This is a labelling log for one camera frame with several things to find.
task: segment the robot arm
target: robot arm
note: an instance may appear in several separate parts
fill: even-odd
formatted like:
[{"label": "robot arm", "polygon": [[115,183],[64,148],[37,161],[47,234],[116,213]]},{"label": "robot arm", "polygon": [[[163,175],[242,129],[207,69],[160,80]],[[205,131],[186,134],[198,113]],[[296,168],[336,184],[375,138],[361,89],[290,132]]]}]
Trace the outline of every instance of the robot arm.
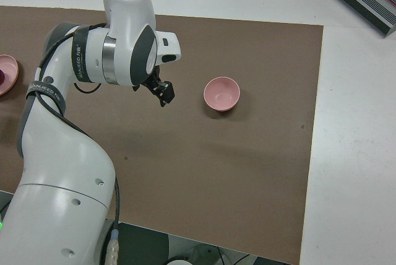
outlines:
[{"label": "robot arm", "polygon": [[[104,0],[110,28],[61,24],[30,84],[19,129],[24,172],[0,230],[0,264],[98,264],[94,250],[113,193],[106,152],[63,117],[81,82],[147,87],[173,97],[159,65],[181,57],[176,35],[155,31],[151,0]],[[54,41],[61,39],[55,46]]]}]

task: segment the pink bowl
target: pink bowl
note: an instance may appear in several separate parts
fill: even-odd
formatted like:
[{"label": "pink bowl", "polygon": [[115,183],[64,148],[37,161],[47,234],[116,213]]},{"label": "pink bowl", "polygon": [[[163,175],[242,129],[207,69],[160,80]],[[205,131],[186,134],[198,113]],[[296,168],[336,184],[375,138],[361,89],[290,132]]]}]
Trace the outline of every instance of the pink bowl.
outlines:
[{"label": "pink bowl", "polygon": [[216,77],[206,85],[204,99],[210,108],[227,111],[236,105],[240,94],[235,80],[229,77]]}]

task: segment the white table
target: white table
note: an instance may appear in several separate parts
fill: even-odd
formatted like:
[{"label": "white table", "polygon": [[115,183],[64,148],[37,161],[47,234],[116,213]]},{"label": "white table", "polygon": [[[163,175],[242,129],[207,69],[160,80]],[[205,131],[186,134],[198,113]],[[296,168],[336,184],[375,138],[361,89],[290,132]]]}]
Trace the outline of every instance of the white table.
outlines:
[{"label": "white table", "polygon": [[[324,25],[302,265],[396,260],[396,34],[340,0],[152,0],[155,13]],[[103,10],[102,0],[0,5]]]}]

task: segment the brown cardboard piece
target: brown cardboard piece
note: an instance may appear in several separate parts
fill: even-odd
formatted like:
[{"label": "brown cardboard piece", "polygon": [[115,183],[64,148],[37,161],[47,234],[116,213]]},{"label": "brown cardboard piece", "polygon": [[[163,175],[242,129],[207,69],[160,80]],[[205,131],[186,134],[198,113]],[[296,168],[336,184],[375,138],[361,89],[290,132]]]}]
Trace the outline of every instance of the brown cardboard piece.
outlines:
[{"label": "brown cardboard piece", "polygon": [[[23,167],[15,135],[46,34],[105,15],[27,7],[0,7],[0,15],[0,53],[20,66],[0,98],[0,189],[14,192]],[[66,116],[114,162],[120,220],[298,264],[322,27],[157,16],[157,29],[176,33],[182,49],[180,61],[161,67],[176,93],[170,105],[161,108],[144,87],[71,88],[68,96]],[[202,96],[217,76],[241,88],[225,113]]]}]

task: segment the black velcro strap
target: black velcro strap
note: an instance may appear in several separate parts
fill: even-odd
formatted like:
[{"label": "black velcro strap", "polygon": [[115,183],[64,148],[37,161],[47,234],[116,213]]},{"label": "black velcro strap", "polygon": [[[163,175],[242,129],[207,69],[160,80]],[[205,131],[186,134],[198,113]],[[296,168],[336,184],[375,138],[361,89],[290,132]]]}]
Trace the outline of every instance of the black velcro strap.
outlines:
[{"label": "black velcro strap", "polygon": [[72,65],[76,78],[82,82],[90,81],[85,63],[85,52],[87,50],[87,40],[89,25],[81,25],[74,32],[72,43]]},{"label": "black velcro strap", "polygon": [[66,102],[56,87],[43,81],[32,81],[29,84],[29,88],[27,89],[26,98],[34,92],[42,93],[43,95],[51,98],[61,111],[62,115],[64,115],[66,110]]}]

